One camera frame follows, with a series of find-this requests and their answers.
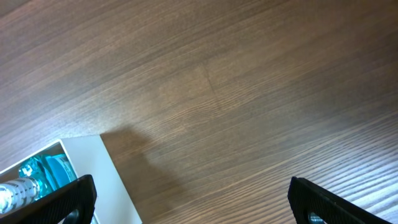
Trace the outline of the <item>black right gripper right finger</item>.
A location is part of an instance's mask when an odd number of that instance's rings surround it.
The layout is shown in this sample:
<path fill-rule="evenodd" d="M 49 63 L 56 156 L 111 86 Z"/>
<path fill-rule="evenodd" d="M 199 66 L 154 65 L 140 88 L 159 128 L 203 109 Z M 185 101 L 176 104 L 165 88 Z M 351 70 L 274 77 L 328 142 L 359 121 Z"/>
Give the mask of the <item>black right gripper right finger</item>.
<path fill-rule="evenodd" d="M 299 224 L 389 224 L 302 177 L 292 177 L 288 200 Z"/>

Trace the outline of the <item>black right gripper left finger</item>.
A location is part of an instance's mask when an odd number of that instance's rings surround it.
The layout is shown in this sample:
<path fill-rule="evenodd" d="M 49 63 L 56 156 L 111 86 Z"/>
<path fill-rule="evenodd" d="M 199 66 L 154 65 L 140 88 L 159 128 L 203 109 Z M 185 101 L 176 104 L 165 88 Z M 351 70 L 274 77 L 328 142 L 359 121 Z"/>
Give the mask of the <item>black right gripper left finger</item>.
<path fill-rule="evenodd" d="M 84 175 L 47 196 L 1 218 L 1 223 L 90 224 L 97 198 L 91 175 Z"/>

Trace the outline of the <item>blue mouthwash bottle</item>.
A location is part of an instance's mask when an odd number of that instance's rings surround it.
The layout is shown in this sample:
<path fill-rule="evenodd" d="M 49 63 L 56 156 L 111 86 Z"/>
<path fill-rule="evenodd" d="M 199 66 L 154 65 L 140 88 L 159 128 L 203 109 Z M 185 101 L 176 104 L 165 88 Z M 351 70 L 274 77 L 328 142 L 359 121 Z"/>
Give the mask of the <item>blue mouthwash bottle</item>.
<path fill-rule="evenodd" d="M 66 154 L 33 156 L 21 163 L 17 178 L 1 182 L 1 214 L 31 204 L 76 180 Z"/>

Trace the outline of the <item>white open cardboard box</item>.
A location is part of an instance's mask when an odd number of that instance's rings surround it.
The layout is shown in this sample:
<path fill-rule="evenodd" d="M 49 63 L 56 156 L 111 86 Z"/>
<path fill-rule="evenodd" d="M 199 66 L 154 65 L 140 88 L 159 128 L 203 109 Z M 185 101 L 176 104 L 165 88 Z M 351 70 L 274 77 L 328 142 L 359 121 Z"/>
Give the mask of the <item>white open cardboard box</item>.
<path fill-rule="evenodd" d="M 3 169 L 1 182 L 18 178 L 18 169 L 25 160 L 45 154 L 65 154 L 77 177 L 92 175 L 97 192 L 93 223 L 142 223 L 99 135 L 58 139 Z"/>

